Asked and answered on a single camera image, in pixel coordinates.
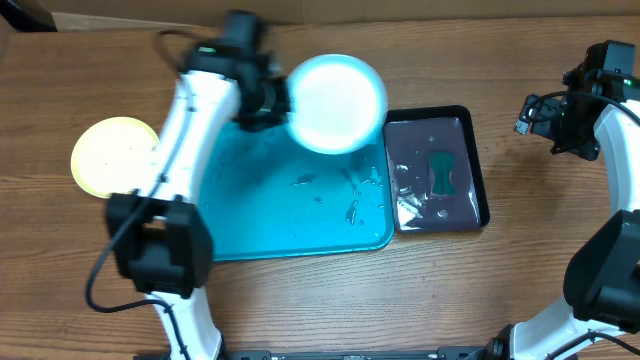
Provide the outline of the light blue plate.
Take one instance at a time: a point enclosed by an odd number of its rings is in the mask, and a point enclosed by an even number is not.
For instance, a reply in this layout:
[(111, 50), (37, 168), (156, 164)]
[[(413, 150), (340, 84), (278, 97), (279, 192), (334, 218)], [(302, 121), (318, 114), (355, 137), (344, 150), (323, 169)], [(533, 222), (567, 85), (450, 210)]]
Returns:
[(365, 61), (323, 54), (287, 78), (291, 99), (286, 129), (302, 147), (325, 155), (355, 152), (374, 141), (388, 111), (385, 84)]

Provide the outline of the green sponge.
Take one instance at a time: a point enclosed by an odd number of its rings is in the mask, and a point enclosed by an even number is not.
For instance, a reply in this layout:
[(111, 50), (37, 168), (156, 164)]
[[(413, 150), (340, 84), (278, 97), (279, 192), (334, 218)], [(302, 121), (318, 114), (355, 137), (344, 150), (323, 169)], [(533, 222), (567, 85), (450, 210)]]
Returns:
[(429, 155), (428, 164), (433, 172), (431, 192), (434, 195), (449, 196), (456, 193), (451, 180), (455, 162), (455, 156), (449, 152), (433, 152)]

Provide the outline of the yellow plate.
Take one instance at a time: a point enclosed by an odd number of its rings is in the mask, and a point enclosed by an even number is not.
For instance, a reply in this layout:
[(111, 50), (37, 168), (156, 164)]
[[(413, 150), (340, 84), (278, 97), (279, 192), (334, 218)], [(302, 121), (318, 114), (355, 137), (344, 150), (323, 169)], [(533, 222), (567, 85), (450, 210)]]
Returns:
[(104, 119), (87, 129), (74, 145), (72, 176), (83, 191), (98, 198), (129, 193), (147, 170), (158, 143), (156, 132), (141, 120)]

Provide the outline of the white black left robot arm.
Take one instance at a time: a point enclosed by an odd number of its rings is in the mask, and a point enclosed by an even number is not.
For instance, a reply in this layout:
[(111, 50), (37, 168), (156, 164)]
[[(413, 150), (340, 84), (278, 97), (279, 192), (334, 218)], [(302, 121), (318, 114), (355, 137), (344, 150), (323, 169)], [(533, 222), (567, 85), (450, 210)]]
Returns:
[(236, 122), (249, 132), (283, 124), (290, 108), (286, 79), (273, 56), (253, 46), (198, 43), (182, 61), (169, 58), (176, 88), (149, 164), (129, 194), (107, 201), (110, 240), (92, 269), (85, 300), (109, 255), (120, 276), (151, 305), (170, 343), (168, 359), (219, 359), (223, 337), (214, 325), (205, 289), (213, 238), (198, 212), (198, 192), (222, 128)]

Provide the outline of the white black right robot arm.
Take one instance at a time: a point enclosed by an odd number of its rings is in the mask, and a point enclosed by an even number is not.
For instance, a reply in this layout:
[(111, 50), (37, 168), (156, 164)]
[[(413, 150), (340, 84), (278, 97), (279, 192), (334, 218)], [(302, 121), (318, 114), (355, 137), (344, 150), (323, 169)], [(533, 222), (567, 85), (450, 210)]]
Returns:
[(554, 152), (587, 143), (603, 153), (610, 219), (573, 256), (563, 295), (528, 321), (508, 325), (471, 359), (573, 359), (607, 340), (632, 354), (621, 340), (639, 331), (639, 81), (617, 72), (571, 71), (566, 90), (529, 97), (518, 132), (537, 132)]

